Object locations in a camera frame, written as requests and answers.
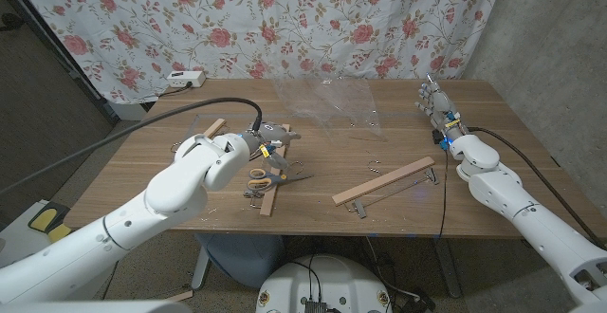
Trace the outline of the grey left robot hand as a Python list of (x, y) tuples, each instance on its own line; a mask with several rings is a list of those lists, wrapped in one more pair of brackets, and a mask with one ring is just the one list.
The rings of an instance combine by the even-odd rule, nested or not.
[(263, 122), (257, 131), (249, 128), (243, 133), (250, 153), (260, 151), (267, 163), (276, 169), (288, 167), (288, 162), (277, 150), (288, 145), (291, 140), (300, 138), (297, 132), (287, 131), (282, 125), (274, 122)]

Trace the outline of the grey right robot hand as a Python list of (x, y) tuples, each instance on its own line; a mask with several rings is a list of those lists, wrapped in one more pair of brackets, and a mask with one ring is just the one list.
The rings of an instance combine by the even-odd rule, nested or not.
[(461, 122), (461, 115), (454, 103), (430, 74), (427, 74), (427, 81), (421, 85), (418, 94), (421, 101), (414, 105), (430, 118), (432, 126), (441, 133), (447, 134)]

